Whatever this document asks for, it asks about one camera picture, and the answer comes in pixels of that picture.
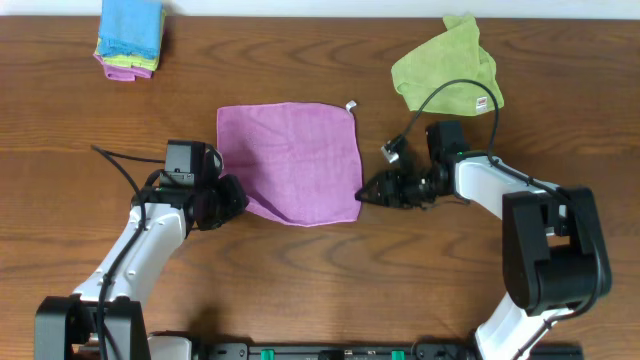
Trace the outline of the purple microfiber cloth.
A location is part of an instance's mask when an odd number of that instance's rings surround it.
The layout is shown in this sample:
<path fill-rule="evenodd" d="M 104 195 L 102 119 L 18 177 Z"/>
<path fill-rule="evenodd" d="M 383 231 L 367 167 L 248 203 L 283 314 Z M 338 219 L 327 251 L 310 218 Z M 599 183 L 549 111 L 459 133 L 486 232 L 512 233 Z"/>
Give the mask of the purple microfiber cloth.
<path fill-rule="evenodd" d="M 217 110 L 217 148 L 238 177 L 247 211 L 290 226 L 354 222 L 363 185 L 353 100 Z"/>

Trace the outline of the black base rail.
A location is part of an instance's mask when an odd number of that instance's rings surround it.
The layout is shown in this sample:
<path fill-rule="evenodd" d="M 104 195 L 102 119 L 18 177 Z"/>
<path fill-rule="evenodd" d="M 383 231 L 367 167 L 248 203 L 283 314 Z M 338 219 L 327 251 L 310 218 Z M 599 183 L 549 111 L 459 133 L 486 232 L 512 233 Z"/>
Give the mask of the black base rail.
<path fill-rule="evenodd" d="M 179 337 L 149 339 L 153 360 L 480 360 L 469 346 L 418 343 L 405 346 L 295 346 L 218 343 L 199 345 Z"/>

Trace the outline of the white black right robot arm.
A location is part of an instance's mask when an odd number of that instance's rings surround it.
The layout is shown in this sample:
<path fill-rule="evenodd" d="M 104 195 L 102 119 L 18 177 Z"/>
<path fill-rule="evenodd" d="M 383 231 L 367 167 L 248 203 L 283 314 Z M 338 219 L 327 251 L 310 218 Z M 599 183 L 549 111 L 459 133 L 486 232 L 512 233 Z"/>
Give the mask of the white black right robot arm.
<path fill-rule="evenodd" d="M 579 350 L 536 350 L 555 325 L 586 313 L 606 295 L 612 275 L 593 193 L 519 172 L 489 153 L 473 151 L 457 121 L 429 125 L 431 166 L 420 169 L 405 136 L 381 150 L 392 163 L 355 194 L 395 209 L 425 209 L 440 197 L 476 203 L 502 222 L 506 294 L 473 333 L 458 359 L 570 359 Z"/>

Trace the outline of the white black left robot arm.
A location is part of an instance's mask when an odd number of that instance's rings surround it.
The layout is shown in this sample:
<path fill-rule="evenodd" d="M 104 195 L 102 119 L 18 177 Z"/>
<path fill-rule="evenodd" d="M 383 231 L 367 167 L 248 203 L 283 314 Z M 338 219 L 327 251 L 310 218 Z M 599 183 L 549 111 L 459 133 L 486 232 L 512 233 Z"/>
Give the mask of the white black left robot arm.
<path fill-rule="evenodd" d="M 166 158 L 133 187 L 127 224 L 101 264 L 67 297 L 46 297 L 35 315 L 37 359 L 198 359 L 186 335 L 151 335 L 143 308 L 167 261 L 194 231 L 217 229 L 248 199 L 210 144 L 171 140 Z"/>

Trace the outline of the folded purple cloth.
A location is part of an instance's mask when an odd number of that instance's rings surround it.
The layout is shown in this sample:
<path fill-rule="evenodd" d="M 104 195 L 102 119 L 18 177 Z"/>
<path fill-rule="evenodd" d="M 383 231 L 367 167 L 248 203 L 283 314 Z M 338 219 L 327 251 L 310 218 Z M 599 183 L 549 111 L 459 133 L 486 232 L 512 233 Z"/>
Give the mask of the folded purple cloth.
<path fill-rule="evenodd" d="M 121 67 L 107 64 L 100 55 L 93 57 L 102 65 L 105 77 L 109 80 L 134 82 L 138 77 L 150 79 L 152 71 L 141 67 Z"/>

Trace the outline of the crumpled green cloth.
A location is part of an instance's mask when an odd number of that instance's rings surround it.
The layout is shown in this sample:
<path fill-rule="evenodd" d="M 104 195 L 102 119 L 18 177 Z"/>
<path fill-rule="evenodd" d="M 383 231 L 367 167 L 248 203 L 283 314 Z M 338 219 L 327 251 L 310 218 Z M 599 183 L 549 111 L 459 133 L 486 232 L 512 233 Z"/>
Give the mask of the crumpled green cloth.
<path fill-rule="evenodd" d="M 471 15 L 446 16 L 446 31 L 416 47 L 391 68 L 394 88 L 411 111 L 476 116 L 504 106 L 497 65 L 480 46 Z"/>

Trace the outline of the folded green cloth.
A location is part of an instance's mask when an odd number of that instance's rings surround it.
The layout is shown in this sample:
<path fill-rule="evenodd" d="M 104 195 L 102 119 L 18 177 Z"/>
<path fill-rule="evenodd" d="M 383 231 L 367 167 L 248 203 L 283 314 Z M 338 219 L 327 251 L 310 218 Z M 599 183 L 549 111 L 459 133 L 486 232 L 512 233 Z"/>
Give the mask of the folded green cloth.
<path fill-rule="evenodd" d="M 161 39 L 163 39 L 163 35 L 164 35 L 165 18 L 166 18 L 166 12 L 164 11 L 163 34 Z M 99 44 L 99 36 L 98 36 L 96 48 L 94 50 L 94 54 L 100 55 L 97 52 L 98 44 Z M 101 55 L 100 56 L 109 65 L 115 65 L 115 66 L 121 66 L 121 67 L 141 67 L 154 72 L 159 65 L 160 54 L 158 57 L 154 59 L 146 59 L 137 55 L 115 55 L 115 56 L 107 56 L 107 57 L 103 57 Z"/>

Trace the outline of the folded blue cloth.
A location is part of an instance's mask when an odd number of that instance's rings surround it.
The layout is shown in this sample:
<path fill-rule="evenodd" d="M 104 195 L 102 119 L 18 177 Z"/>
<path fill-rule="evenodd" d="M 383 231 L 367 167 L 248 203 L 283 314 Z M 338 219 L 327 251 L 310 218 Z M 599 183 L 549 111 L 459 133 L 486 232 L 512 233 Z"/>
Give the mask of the folded blue cloth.
<path fill-rule="evenodd" d="M 103 56 L 159 56 L 164 8 L 161 1 L 103 0 L 97 52 Z"/>

